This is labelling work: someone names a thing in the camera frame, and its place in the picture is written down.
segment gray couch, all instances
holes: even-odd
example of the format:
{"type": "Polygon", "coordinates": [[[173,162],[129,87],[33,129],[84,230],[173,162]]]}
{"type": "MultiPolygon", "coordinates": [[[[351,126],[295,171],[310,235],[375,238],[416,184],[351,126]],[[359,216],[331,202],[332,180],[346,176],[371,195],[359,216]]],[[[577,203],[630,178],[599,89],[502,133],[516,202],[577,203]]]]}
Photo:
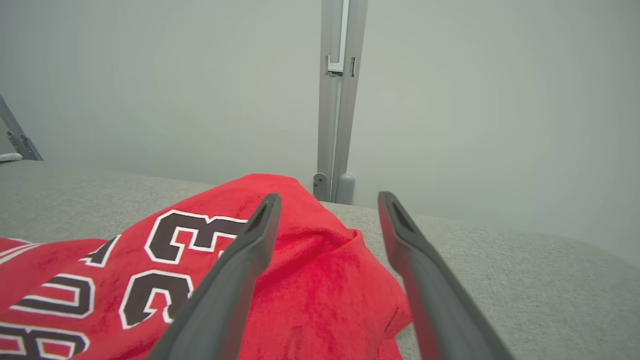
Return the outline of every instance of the gray couch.
{"type": "MultiPolygon", "coordinates": [[[[2,163],[0,236],[108,239],[213,186],[44,161],[2,163]]],[[[324,205],[362,230],[401,281],[387,262],[375,209],[324,205]]],[[[516,358],[640,358],[640,270],[569,238],[412,217],[516,358]]],[[[397,341],[405,359],[419,359],[411,327],[397,341]]]]}

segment black and white lettering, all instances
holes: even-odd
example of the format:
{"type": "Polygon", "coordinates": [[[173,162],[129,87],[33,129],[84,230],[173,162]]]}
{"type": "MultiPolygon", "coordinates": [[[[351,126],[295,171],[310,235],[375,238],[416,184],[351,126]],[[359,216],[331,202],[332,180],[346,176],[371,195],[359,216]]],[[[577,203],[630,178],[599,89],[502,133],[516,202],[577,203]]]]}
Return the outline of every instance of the black and white lettering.
{"type": "Polygon", "coordinates": [[[69,301],[40,295],[27,295],[11,309],[67,318],[85,318],[93,312],[95,285],[90,278],[58,274],[42,286],[71,291],[74,294],[74,299],[69,301]]]}
{"type": "Polygon", "coordinates": [[[89,347],[89,339],[82,332],[46,327],[15,325],[0,322],[0,339],[13,348],[0,348],[0,359],[65,360],[89,347]],[[47,353],[46,344],[65,349],[62,353],[47,353]]]}
{"type": "Polygon", "coordinates": [[[164,322],[172,323],[192,292],[193,283],[189,275],[149,270],[132,276],[120,304],[122,328],[130,329],[153,315],[158,309],[152,309],[151,303],[157,294],[164,296],[166,301],[164,322]]]}
{"type": "Polygon", "coordinates": [[[111,255],[111,250],[118,242],[120,235],[115,238],[107,241],[103,246],[98,248],[98,250],[89,253],[87,256],[83,257],[79,261],[84,261],[87,266],[95,266],[97,268],[104,268],[104,265],[107,264],[107,260],[109,259],[109,255],[111,255]]]}
{"type": "Polygon", "coordinates": [[[180,263],[184,244],[177,243],[180,231],[191,233],[189,249],[214,252],[218,236],[235,239],[247,220],[230,217],[212,217],[169,210],[156,219],[149,234],[145,250],[157,263],[180,263]]]}

